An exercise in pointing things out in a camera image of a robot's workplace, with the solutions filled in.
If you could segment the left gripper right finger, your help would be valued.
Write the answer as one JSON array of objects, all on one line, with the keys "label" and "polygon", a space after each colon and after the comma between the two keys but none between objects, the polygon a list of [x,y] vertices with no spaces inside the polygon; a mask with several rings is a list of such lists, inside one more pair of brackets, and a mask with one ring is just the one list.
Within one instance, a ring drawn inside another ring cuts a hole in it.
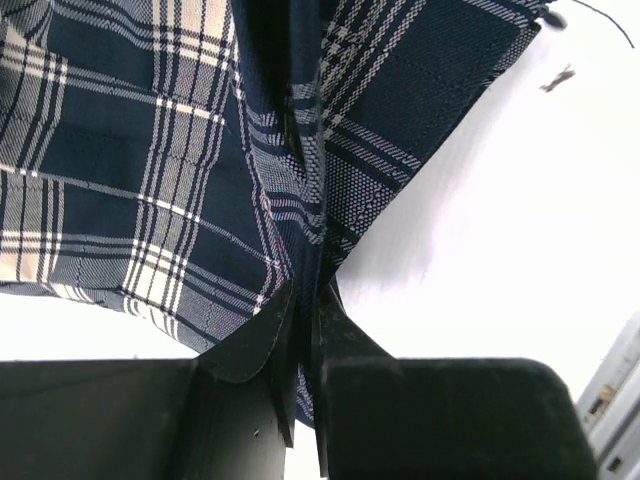
[{"label": "left gripper right finger", "polygon": [[522,358],[397,359],[332,288],[312,320],[314,420],[326,479],[594,479],[568,389]]}]

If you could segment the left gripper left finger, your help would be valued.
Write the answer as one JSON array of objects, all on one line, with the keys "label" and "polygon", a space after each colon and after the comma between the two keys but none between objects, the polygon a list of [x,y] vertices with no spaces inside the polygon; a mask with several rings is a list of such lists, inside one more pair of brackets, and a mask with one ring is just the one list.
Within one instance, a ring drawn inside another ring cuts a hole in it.
[{"label": "left gripper left finger", "polygon": [[280,479],[294,289],[194,359],[5,362],[5,479]]}]

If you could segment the navy plaid skirt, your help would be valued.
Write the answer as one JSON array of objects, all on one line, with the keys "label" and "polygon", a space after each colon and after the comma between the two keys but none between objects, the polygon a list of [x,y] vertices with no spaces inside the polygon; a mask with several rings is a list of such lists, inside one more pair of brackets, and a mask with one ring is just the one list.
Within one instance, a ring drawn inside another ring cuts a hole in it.
[{"label": "navy plaid skirt", "polygon": [[5,1],[1,290],[199,352],[310,313],[545,1]]}]

